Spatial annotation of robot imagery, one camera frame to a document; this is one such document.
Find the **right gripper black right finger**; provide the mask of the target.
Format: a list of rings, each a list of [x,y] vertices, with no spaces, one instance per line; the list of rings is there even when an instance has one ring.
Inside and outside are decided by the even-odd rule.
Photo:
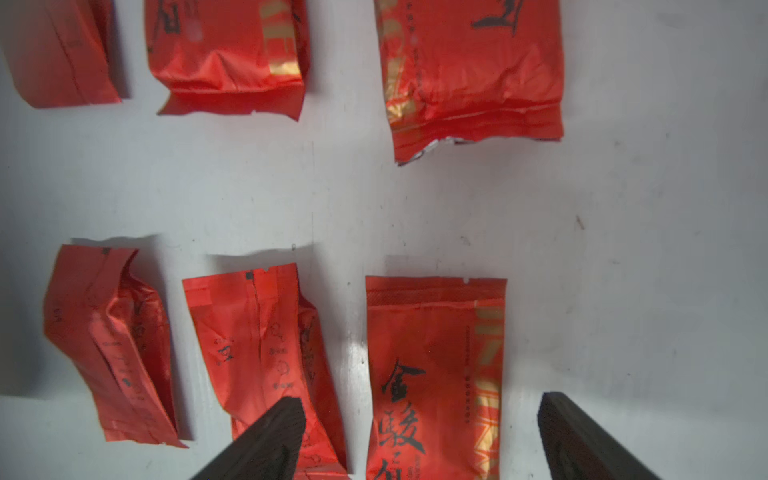
[[[658,480],[562,392],[542,395],[537,422],[553,480]]]

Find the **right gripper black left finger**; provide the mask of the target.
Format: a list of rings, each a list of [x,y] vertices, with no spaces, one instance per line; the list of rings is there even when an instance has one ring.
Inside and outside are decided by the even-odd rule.
[[[192,479],[292,479],[305,426],[301,400],[281,398]]]

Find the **red tea bag pile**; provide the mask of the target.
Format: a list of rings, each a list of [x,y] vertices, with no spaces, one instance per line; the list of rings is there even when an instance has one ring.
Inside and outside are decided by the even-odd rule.
[[[186,302],[233,438],[283,397],[306,417],[295,478],[348,476],[342,416],[318,311],[295,264],[186,279]]]

